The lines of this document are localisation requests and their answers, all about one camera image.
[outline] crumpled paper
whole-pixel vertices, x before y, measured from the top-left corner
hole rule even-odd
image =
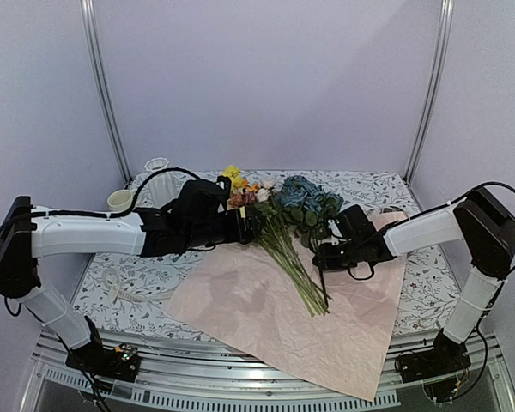
[[[379,228],[405,217],[396,212],[371,220]],[[311,252],[293,243],[307,273],[316,274]],[[347,271],[325,273],[330,314],[311,318],[288,275],[264,249],[220,245],[178,286],[167,312],[296,378],[373,401],[404,267],[404,257],[378,264],[375,276],[363,282]],[[369,273],[360,264],[354,275]]]

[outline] small white cup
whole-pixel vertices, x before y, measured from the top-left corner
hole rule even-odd
[[[133,198],[134,195],[131,191],[115,191],[109,196],[106,203],[109,205],[111,212],[124,212],[130,207]]]

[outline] white wall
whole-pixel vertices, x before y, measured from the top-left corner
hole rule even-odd
[[[455,4],[439,98],[413,186],[429,207],[490,179],[515,186],[515,1],[468,0]],[[500,198],[515,211],[513,197]],[[463,245],[446,250],[463,280],[467,251]],[[515,273],[489,318],[515,384]]]
[[[119,186],[79,2],[0,1],[0,223],[21,194],[100,209]],[[72,294],[82,262],[46,259],[40,274]],[[19,407],[38,334],[26,311],[10,317],[0,297],[0,412]]]
[[[440,4],[95,2],[130,165],[401,172]]]

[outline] flower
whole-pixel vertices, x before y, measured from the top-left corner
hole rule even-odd
[[[234,193],[231,196],[230,203],[231,203],[231,206],[233,206],[234,208],[241,208],[242,206],[245,205],[244,195],[242,193]]]
[[[260,189],[259,191],[257,191],[256,193],[256,198],[257,198],[257,201],[262,203],[262,202],[267,202],[267,199],[269,199],[269,196],[270,196],[270,193],[267,189]]]
[[[252,204],[257,201],[256,193],[253,191],[245,191],[244,193],[244,203],[245,204]]]
[[[272,189],[275,187],[276,181],[273,178],[265,178],[261,181],[261,186],[264,189]]]
[[[240,189],[244,185],[244,179],[241,176],[230,177],[231,190]]]
[[[336,193],[325,192],[303,176],[291,176],[284,180],[281,192],[275,200],[283,208],[305,208],[321,215],[323,208],[336,213],[342,207],[343,199]]]
[[[236,178],[237,176],[239,176],[239,173],[240,173],[239,168],[237,168],[236,166],[233,166],[233,165],[229,165],[225,168],[225,170],[223,171],[223,173],[221,175],[226,176],[228,178]]]

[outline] floral tablecloth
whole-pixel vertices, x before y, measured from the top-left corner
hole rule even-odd
[[[399,208],[409,215],[419,211],[415,201],[397,173],[319,172],[319,171],[243,171],[251,182],[273,177],[282,182],[286,176],[301,174],[312,182],[334,191],[344,199],[343,209],[358,203],[364,210],[377,213],[383,208]],[[218,172],[200,173],[215,179]],[[134,191],[147,177],[138,175],[132,182]],[[179,187],[187,180],[176,174]],[[142,191],[140,205],[150,206],[150,195]],[[211,341],[213,338],[188,324],[179,322],[162,310],[163,302],[153,300],[174,288],[198,266],[203,254],[187,252],[182,256],[132,257],[111,253],[95,256],[74,299],[77,311],[88,315],[106,330],[136,333],[142,336]],[[128,294],[148,296],[144,301],[109,299],[109,286],[103,271],[115,269],[118,285]],[[435,330],[445,324],[457,303],[459,292],[445,259],[437,246],[410,253],[407,257],[403,289],[398,307],[394,336]]]

